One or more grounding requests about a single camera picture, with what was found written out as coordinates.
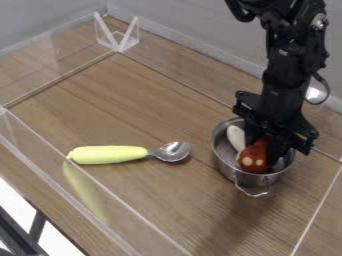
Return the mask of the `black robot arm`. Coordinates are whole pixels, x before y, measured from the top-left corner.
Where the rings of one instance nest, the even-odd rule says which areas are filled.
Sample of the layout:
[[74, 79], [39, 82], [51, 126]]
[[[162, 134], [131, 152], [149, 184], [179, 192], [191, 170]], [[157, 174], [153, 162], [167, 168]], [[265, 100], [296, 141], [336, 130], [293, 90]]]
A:
[[268, 138], [270, 165], [296, 149], [309, 154], [320, 137], [302, 114], [312, 81], [325, 83], [318, 71], [326, 67], [329, 26], [325, 0], [225, 0], [244, 23], [261, 21], [266, 30], [268, 68], [262, 93], [240, 90], [233, 112], [245, 120], [246, 144]]

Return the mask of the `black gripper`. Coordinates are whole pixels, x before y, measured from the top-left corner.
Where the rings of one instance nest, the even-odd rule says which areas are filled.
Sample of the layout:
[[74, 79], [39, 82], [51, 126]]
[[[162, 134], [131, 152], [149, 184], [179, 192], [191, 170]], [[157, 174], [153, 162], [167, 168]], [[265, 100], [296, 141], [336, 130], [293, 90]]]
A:
[[238, 91], [236, 98], [233, 112], [245, 120], [246, 146], [268, 138], [268, 164], [273, 166], [290, 148], [309, 155], [320, 132], [302, 114], [301, 91]]

